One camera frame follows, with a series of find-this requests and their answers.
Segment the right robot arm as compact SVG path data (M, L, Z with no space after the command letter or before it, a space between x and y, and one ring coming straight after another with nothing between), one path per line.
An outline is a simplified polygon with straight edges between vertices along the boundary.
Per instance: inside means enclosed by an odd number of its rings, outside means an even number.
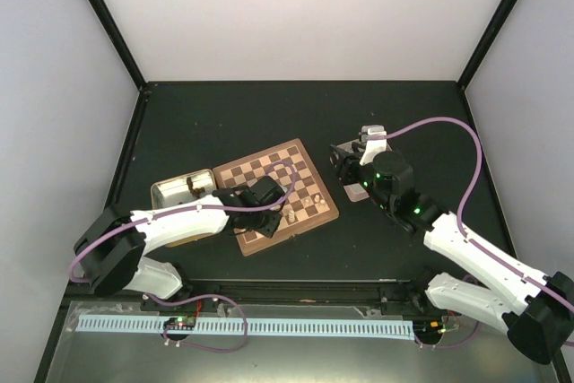
M345 186L356 186L396 225L421 234L426 248L448 258L473 283L440 273L407 293L410 308L427 314L452 310L502 332L531 361L549 364L573 333L573 282L519 262L459 224L414 186L413 168L379 145L333 145L330 161Z

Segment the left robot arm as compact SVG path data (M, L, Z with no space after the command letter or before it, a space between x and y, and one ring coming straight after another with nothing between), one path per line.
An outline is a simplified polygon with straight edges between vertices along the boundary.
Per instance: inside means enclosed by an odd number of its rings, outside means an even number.
M173 310L185 309L193 290L183 274L148 255L184 239L224 231L254 231L271 238L292 190L263 176L250 187L216 189L191 203L159 210L123 214L112 205L74 245L70 280L89 284L99 297L129 290L150 293Z

